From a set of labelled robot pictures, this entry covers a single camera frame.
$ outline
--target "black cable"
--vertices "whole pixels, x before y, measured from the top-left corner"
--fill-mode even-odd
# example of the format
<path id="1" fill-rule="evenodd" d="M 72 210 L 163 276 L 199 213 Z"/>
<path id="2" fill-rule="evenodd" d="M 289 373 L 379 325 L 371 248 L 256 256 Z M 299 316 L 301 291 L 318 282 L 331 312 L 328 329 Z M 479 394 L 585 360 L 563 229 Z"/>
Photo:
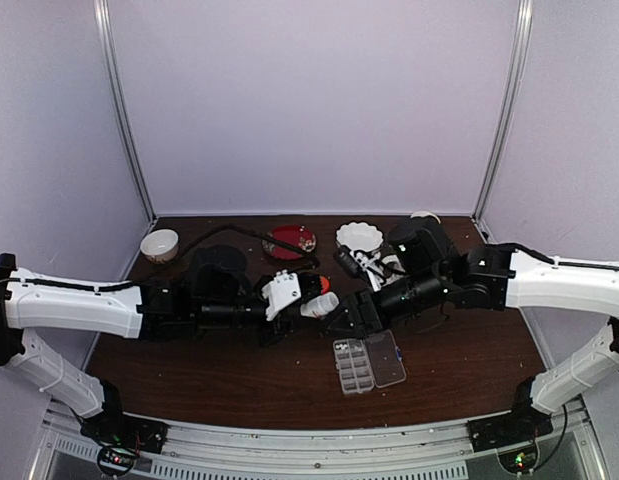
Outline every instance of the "black cable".
<path id="1" fill-rule="evenodd" d="M 545 255 L 544 253 L 540 253 L 537 250 L 534 250 L 532 248 L 526 247 L 525 245 L 521 245 L 520 243 L 500 243 L 500 244 L 493 245 L 493 246 L 496 247 L 499 250 L 505 250 L 505 251 L 520 250 L 521 252 L 526 253 L 530 257 L 535 258 L 536 260 L 538 260 L 540 262 L 549 263 L 551 265 L 556 264 L 556 262 L 554 261 L 553 258 Z M 558 266 L 562 266 L 562 267 L 595 268 L 597 270 L 610 270 L 612 272 L 619 272 L 619 265 L 606 265 L 606 264 L 603 264 L 603 263 L 561 262 L 561 261 L 558 261 L 557 265 Z"/>
<path id="2" fill-rule="evenodd" d="M 20 281 L 20 279 L 19 279 L 19 278 L 11 278 L 11 277 L 9 277 L 9 278 L 3 278 L 2 280 L 0 280 L 0 284 L 1 284 L 1 283 L 7 283 L 7 282 L 15 282 L 15 281 L 18 281 L 18 282 L 19 282 L 19 281 Z"/>
<path id="3" fill-rule="evenodd" d="M 536 473 L 538 470 L 540 470 L 545 465 L 547 465 L 547 463 L 549 463 L 549 460 L 551 460 L 551 458 L 556 454 L 556 452 L 560 448 L 560 445 L 562 444 L 562 441 L 565 438 L 565 434 L 567 433 L 567 425 L 569 424 L 569 413 L 567 412 L 567 406 L 566 405 L 562 406 L 562 411 L 565 413 L 565 423 L 562 426 L 562 433 L 560 434 L 560 438 L 558 439 L 558 443 L 556 443 L 556 446 L 553 447 L 552 452 L 547 456 L 547 458 L 545 458 L 545 460 L 540 465 L 538 465 L 537 467 L 533 467 L 533 469 L 532 469 L 533 473 Z"/>

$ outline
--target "white scalloped dish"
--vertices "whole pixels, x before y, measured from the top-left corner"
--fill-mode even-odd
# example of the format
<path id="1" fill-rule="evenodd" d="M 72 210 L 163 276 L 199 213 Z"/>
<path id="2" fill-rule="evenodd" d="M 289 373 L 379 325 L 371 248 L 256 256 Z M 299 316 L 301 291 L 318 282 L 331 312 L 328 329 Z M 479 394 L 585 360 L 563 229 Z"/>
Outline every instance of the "white scalloped dish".
<path id="1" fill-rule="evenodd" d="M 336 231 L 336 243 L 345 245 L 352 251 L 374 252 L 382 245 L 382 232 L 365 222 L 352 222 L 342 225 Z"/>

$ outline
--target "small plastic compartment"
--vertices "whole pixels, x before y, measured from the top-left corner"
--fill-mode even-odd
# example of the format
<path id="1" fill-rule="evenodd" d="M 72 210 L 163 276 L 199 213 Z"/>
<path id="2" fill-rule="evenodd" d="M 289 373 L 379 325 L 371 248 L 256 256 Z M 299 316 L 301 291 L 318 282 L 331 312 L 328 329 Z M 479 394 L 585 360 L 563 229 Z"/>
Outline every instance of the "small plastic compartment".
<path id="1" fill-rule="evenodd" d="M 373 372 L 365 344 L 353 338 L 333 342 L 336 369 L 345 395 L 365 393 L 373 389 Z"/>
<path id="2" fill-rule="evenodd" d="M 388 387 L 407 379 L 400 349 L 389 330 L 368 337 L 365 340 L 365 350 L 373 370 L 376 387 Z"/>

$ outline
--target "white wall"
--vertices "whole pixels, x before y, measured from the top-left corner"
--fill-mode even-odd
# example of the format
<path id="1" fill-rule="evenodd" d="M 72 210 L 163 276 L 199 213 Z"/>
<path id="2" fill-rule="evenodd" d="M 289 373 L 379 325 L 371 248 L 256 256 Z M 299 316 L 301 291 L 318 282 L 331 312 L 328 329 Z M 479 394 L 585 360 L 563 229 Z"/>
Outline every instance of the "white wall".
<path id="1" fill-rule="evenodd" d="M 159 214 L 473 210 L 518 2 L 111 2 Z"/>
<path id="2" fill-rule="evenodd" d="M 91 0 L 0 0 L 0 252 L 34 271 L 118 279 L 146 228 L 101 59 Z M 80 364 L 92 335 L 46 338 Z M 0 479 L 47 402 L 0 369 Z"/>
<path id="3" fill-rule="evenodd" d="M 485 220 L 499 242 L 619 259 L 619 1 L 535 2 L 528 63 Z M 533 313 L 557 362 L 605 321 Z M 586 401 L 619 480 L 619 375 Z"/>

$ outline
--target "small white cup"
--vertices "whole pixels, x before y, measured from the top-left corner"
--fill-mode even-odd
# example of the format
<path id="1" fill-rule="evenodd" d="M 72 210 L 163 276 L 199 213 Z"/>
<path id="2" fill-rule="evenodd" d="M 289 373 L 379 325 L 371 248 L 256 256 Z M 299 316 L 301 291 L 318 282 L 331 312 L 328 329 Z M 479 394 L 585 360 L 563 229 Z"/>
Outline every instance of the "small white cup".
<path id="1" fill-rule="evenodd" d="M 432 212 L 425 212 L 424 210 L 418 210 L 417 212 L 413 212 L 411 214 L 411 218 L 414 218 L 414 217 L 433 217 L 436 220 L 438 220 L 438 223 L 442 223 L 438 215 Z"/>
<path id="2" fill-rule="evenodd" d="M 142 239 L 140 251 L 153 263 L 166 263 L 178 253 L 178 234 L 173 230 L 156 230 Z"/>
<path id="3" fill-rule="evenodd" d="M 324 317 L 332 312 L 339 303 L 338 295 L 333 292 L 325 293 L 302 304 L 300 306 L 300 315 L 314 318 Z"/>

